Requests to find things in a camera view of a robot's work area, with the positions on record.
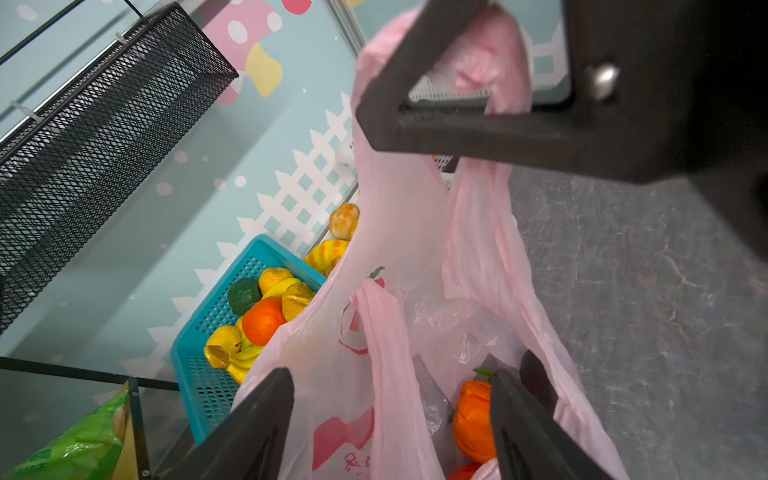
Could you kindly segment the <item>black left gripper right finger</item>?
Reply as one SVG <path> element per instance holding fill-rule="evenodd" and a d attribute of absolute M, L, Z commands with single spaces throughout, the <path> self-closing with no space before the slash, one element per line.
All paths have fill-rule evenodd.
<path fill-rule="evenodd" d="M 609 480 L 509 372 L 490 377 L 490 415 L 503 479 Z"/>

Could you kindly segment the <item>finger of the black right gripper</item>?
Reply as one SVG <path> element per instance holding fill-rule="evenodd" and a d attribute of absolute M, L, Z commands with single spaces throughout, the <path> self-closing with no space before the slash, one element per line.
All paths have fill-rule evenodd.
<path fill-rule="evenodd" d="M 617 1 L 569 1 L 564 8 L 571 93 L 563 102 L 530 113 L 485 114 L 477 107 L 410 104 L 411 88 L 427 71 L 445 65 L 470 34 L 488 34 L 487 1 L 429 1 L 392 56 L 365 88 L 357 120 L 378 151 L 451 154 L 602 179 L 647 183 L 660 176 L 659 135 L 639 112 L 638 94 L 612 81 L 600 94 L 600 75 L 611 66 L 600 50 L 609 29 L 626 16 Z"/>

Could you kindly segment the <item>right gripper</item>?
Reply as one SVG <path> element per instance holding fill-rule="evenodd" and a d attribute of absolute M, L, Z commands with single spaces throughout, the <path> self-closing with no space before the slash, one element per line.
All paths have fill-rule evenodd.
<path fill-rule="evenodd" d="M 567 1 L 574 128 L 564 169 L 631 183 L 685 176 L 767 254 L 767 5 Z"/>

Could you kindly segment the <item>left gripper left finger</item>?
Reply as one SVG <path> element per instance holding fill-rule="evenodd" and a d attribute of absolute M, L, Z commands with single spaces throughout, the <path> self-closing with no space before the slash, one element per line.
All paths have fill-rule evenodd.
<path fill-rule="evenodd" d="M 294 405 L 287 368 L 276 368 L 200 445 L 178 436 L 155 479 L 276 479 Z"/>

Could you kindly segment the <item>orange carrot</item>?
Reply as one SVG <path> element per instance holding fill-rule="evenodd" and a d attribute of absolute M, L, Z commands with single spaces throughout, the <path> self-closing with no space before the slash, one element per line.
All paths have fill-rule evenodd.
<path fill-rule="evenodd" d="M 489 383 L 495 372 L 478 367 L 479 380 L 465 382 L 459 391 L 458 405 L 451 422 L 458 449 L 474 462 L 483 464 L 497 457 L 491 425 L 491 393 Z"/>

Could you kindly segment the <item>dark purple eggplant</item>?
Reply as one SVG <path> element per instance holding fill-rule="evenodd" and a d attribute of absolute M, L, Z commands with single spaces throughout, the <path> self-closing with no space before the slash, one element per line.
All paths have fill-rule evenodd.
<path fill-rule="evenodd" d="M 551 414 L 554 415 L 558 395 L 552 386 L 546 369 L 538 357 L 530 350 L 522 357 L 520 381 L 526 390 Z"/>

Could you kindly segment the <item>red tomato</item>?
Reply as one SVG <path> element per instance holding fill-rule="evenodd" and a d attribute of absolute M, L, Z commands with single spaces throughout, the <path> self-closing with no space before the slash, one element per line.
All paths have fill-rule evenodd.
<path fill-rule="evenodd" d="M 447 477 L 448 480 L 471 480 L 474 474 L 479 470 L 481 464 L 469 463 L 460 467 L 457 467 Z"/>

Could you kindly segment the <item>pink plastic grocery bag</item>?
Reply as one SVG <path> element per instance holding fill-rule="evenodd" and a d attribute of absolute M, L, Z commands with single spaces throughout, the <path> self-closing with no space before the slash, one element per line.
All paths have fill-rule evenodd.
<path fill-rule="evenodd" d="M 280 327 L 235 400 L 275 368 L 294 406 L 282 479 L 444 479 L 468 463 L 455 404 L 487 359 L 526 352 L 554 388 L 555 422 L 606 473 L 627 473 L 532 282 L 512 213 L 512 168 L 379 152 L 353 128 L 360 223 L 341 261 Z"/>

